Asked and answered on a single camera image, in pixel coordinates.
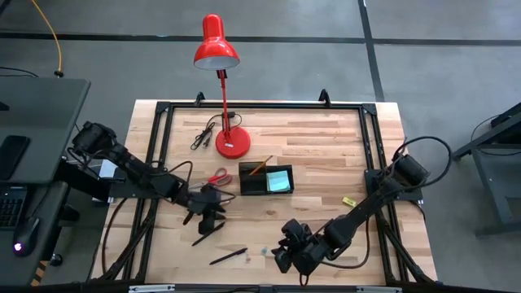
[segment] black pen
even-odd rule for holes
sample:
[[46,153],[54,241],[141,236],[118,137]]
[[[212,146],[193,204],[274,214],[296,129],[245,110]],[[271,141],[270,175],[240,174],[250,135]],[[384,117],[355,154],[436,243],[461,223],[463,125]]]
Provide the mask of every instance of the black pen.
[[219,259],[216,259],[216,260],[212,261],[210,263],[210,265],[214,265],[216,263],[222,262],[223,260],[227,260],[227,259],[229,259],[232,256],[238,256],[239,254],[243,254],[244,252],[246,252],[246,250],[247,250],[247,247],[245,247],[243,249],[240,249],[240,250],[237,250],[236,252],[232,252],[232,253],[230,253],[227,256],[223,256],[222,258],[219,258]]
[[203,237],[197,239],[194,244],[192,244],[192,246],[195,246],[197,244],[199,244],[201,241],[205,240],[208,236],[212,235],[213,232],[215,231],[218,231],[220,228],[222,228],[222,226],[225,225],[225,222],[222,222],[221,224],[215,226],[215,228],[213,228],[212,230],[210,230],[209,232],[207,232],[205,235],[203,235]]

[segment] black tray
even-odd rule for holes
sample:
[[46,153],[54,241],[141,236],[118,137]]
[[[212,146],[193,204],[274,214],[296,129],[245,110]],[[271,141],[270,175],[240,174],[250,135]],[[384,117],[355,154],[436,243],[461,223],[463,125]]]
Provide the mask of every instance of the black tray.
[[[239,163],[239,180],[241,185],[241,195],[283,195],[292,194],[295,189],[293,184],[293,169],[291,165],[264,166],[255,174],[249,175],[253,169],[257,168],[262,162],[242,162]],[[290,182],[290,190],[287,191],[268,191],[268,181],[266,173],[287,171]]]

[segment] keyboard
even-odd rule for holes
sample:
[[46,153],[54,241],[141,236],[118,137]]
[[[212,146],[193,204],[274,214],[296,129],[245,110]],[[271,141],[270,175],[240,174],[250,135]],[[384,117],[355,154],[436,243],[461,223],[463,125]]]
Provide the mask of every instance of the keyboard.
[[0,230],[13,230],[18,225],[24,210],[27,188],[18,186],[0,187]]

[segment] small yellow object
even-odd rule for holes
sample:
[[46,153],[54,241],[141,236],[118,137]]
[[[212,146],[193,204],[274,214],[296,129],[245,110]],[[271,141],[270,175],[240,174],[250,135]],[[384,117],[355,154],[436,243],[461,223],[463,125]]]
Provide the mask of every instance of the small yellow object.
[[357,201],[356,200],[352,200],[349,197],[344,197],[342,199],[342,202],[347,204],[347,205],[349,205],[349,206],[352,206],[353,208],[357,206]]

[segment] wooden tabletop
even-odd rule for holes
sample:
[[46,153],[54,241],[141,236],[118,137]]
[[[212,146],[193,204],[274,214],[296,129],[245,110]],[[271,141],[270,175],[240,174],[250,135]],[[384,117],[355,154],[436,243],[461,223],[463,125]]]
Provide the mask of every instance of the wooden tabletop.
[[[130,121],[125,145],[141,160],[145,159],[154,117],[155,100],[138,100]],[[403,142],[404,133],[396,103],[377,103],[380,129],[387,159]],[[292,164],[295,181],[293,195],[238,196],[225,206],[226,224],[199,245],[191,244],[200,237],[197,225],[200,216],[182,225],[187,211],[166,201],[160,202],[155,221],[147,270],[147,282],[168,283],[299,283],[299,274],[291,268],[280,273],[270,249],[278,247],[281,228],[291,218],[316,230],[326,221],[348,213],[342,203],[348,196],[360,202],[366,197],[363,172],[366,169],[358,114],[351,110],[294,109],[233,109],[243,117],[241,124],[250,134],[252,147],[241,159],[227,160],[218,155],[214,143],[206,149],[190,149],[194,137],[201,133],[209,117],[219,109],[175,109],[169,139],[167,167],[184,160],[194,162],[190,183],[203,181],[220,167],[233,175],[230,185],[223,188],[239,193],[238,163],[262,161],[269,155],[268,165]],[[372,129],[368,123],[371,141]],[[220,121],[216,120],[217,131]],[[215,140],[217,131],[212,136]],[[158,143],[155,160],[159,155]],[[187,171],[175,172],[185,177]],[[137,200],[128,200],[120,210],[107,241],[107,263],[110,265],[129,241]],[[107,214],[107,222],[114,207]],[[396,203],[396,213],[404,246],[431,278],[436,279],[431,249],[422,214],[407,202]],[[138,267],[141,245],[137,249],[134,270]],[[393,272],[396,276],[396,254],[389,245]],[[217,265],[209,263],[221,256],[247,247],[246,255],[236,256]],[[366,253],[365,227],[361,226],[350,248],[335,263],[355,265]],[[101,274],[99,251],[92,278]],[[378,285],[384,284],[382,260],[374,218],[370,220],[370,258],[360,269],[343,270],[320,265],[309,278],[310,285]]]

